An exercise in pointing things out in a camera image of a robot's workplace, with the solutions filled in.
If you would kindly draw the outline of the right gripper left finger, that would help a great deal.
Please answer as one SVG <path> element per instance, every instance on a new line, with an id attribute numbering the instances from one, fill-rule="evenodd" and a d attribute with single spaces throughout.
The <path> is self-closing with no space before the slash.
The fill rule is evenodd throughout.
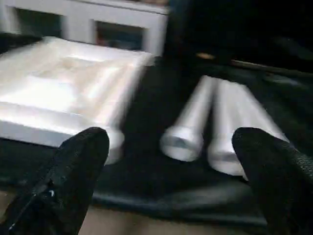
<path id="1" fill-rule="evenodd" d="M 109 147 L 108 133 L 100 127 L 64 141 L 8 205 L 0 219 L 0 233 L 78 234 Z"/>

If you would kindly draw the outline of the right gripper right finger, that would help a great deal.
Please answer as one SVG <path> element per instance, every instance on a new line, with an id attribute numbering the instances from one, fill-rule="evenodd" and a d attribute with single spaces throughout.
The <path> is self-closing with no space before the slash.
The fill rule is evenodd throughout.
<path id="1" fill-rule="evenodd" d="M 232 145 L 273 235 L 313 233 L 313 159 L 258 128 L 239 128 Z"/>

